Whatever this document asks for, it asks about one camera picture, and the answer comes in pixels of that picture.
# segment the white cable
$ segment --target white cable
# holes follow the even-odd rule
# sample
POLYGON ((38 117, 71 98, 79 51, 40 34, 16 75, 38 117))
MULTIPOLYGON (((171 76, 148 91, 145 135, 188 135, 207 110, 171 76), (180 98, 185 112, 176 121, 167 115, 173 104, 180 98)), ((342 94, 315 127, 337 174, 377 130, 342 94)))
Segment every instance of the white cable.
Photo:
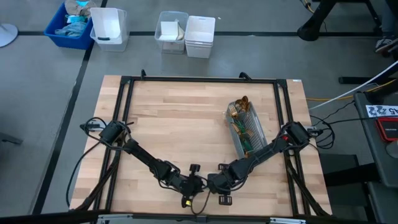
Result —
POLYGON ((371 83, 373 80, 375 80, 376 78, 378 78, 379 76, 383 75, 383 74, 384 74, 386 71, 388 71, 390 68, 392 68, 393 66, 397 65, 397 63, 398 63, 398 61, 396 61, 395 63, 393 63, 392 65, 390 65, 388 68, 386 68, 384 71, 382 71, 381 73, 379 73, 378 75, 376 75, 375 77, 373 77, 372 79, 370 79, 369 81, 367 81, 366 83, 363 83, 362 85, 360 85, 360 86, 358 86, 358 87, 356 87, 356 88, 354 88, 354 89, 352 89, 352 90, 350 90, 350 91, 348 91, 348 92, 346 92, 346 93, 344 93, 344 94, 342 94, 342 95, 340 95, 340 96, 337 96, 337 97, 335 97, 335 98, 333 98, 333 99, 331 99, 331 100, 328 100, 328 101, 326 101, 326 102, 324 102, 324 103, 321 103, 321 104, 319 104, 319 105, 316 105, 316 106, 314 106, 313 108, 310 108, 309 110, 314 110, 315 108, 321 107, 321 106, 323 106, 323 105, 325 105, 325 104, 328 104, 328 103, 330 103, 330 102, 332 102, 332 101, 335 101, 335 100, 337 100, 338 98, 341 98, 341 97, 343 97, 343 96, 345 96, 345 95, 347 95, 347 94, 350 94, 350 93, 354 92, 355 90, 358 90, 358 89, 360 89, 360 88, 366 86, 367 84, 371 83))

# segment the person's shoe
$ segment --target person's shoe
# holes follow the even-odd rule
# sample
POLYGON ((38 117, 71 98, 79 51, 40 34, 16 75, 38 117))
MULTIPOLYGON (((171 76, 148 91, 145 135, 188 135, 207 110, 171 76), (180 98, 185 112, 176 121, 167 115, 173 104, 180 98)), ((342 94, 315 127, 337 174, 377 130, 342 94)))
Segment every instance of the person's shoe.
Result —
POLYGON ((398 38, 394 35, 389 35, 381 38, 376 43, 375 53, 384 52, 393 47, 398 42, 398 38))

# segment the concrete floor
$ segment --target concrete floor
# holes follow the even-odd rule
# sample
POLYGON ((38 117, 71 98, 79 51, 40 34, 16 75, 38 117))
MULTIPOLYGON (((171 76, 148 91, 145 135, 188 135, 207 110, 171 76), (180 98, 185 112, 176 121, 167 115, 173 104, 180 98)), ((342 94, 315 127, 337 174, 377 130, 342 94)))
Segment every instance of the concrete floor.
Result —
MULTIPOLYGON (((0 21, 13 23, 20 31, 43 31, 61 2, 4 0, 0 21)), ((373 3, 379 12, 381 2, 373 3)), ((291 0, 108 0, 107 7, 126 10, 131 31, 154 31, 159 13, 166 10, 215 17, 217 31, 295 32, 311 16, 299 1, 291 0)), ((326 23, 329 32, 371 32, 374 27, 364 4, 338 4, 326 23)), ((355 87, 340 85, 339 76, 372 77, 392 63, 373 52, 375 42, 352 37, 305 42, 298 37, 216 36, 209 60, 162 55, 153 36, 130 37, 123 53, 102 52, 95 45, 43 212, 68 209, 65 189, 86 142, 79 124, 92 117, 104 75, 139 75, 141 69, 148 75, 201 77, 246 72, 255 78, 301 79, 307 96, 329 98, 355 87)), ((0 131, 24 140, 21 146, 0 143, 0 216, 32 211, 84 54, 58 48, 42 35, 19 36, 0 49, 0 131)), ((312 114, 324 117, 344 104, 331 103, 312 114)), ((334 115, 352 117, 358 117, 353 106, 334 115)), ((335 146, 322 153, 357 154, 361 164, 372 162, 359 122, 338 124, 335 131, 335 146)), ((347 211, 332 208, 334 213, 347 211)))

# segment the blue bin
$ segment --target blue bin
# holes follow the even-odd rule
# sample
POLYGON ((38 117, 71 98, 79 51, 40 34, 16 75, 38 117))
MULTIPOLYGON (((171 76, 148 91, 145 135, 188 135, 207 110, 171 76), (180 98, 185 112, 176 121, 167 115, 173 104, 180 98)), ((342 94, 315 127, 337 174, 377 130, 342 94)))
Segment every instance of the blue bin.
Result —
POLYGON ((88 49, 92 41, 94 41, 90 37, 91 28, 93 28, 93 21, 91 18, 88 19, 86 28, 79 37, 67 37, 55 34, 56 29, 62 29, 65 26, 65 15, 67 14, 65 3, 62 3, 50 24, 45 28, 44 35, 49 37, 58 47, 69 47, 83 50, 88 49))

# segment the wooden table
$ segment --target wooden table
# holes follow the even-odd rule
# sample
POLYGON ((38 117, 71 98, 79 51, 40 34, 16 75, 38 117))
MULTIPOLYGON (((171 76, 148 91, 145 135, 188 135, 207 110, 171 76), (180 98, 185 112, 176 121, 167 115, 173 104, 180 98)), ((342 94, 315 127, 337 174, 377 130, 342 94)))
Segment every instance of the wooden table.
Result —
MULTIPOLYGON (((104 77, 94 116, 111 120, 120 78, 104 77)), ((294 120, 311 125, 301 81, 287 80, 287 83, 294 120)), ((189 174, 191 163, 201 165, 199 174, 204 177, 208 173, 218 173, 219 163, 230 163, 238 158, 224 112, 229 102, 244 95, 255 106, 266 139, 271 142, 279 130, 274 89, 270 84, 253 83, 136 81, 128 119, 128 122, 136 122, 131 125, 132 136, 154 157, 179 167, 182 174, 189 174)), ((285 110, 282 89, 280 97, 285 110)), ((86 150, 94 144, 95 140, 89 138, 86 150)), ((81 204, 98 182, 104 150, 104 146, 98 146, 83 159, 71 208, 81 204)), ((300 155, 309 191, 323 209, 331 213, 317 150, 309 146, 300 155)), ((299 210, 303 213, 297 186, 296 194, 299 210)), ((195 197, 195 211, 201 209, 206 195, 207 190, 195 197)), ((218 205, 218 195, 211 194, 203 213, 291 216, 283 155, 277 154, 257 166, 246 185, 233 192, 232 196, 232 206, 221 206, 218 205)), ((113 212, 191 214, 189 208, 181 207, 181 197, 181 194, 160 188, 148 167, 135 157, 122 153, 111 208, 113 212)), ((105 200, 106 193, 102 196, 100 208, 104 208, 105 200)))

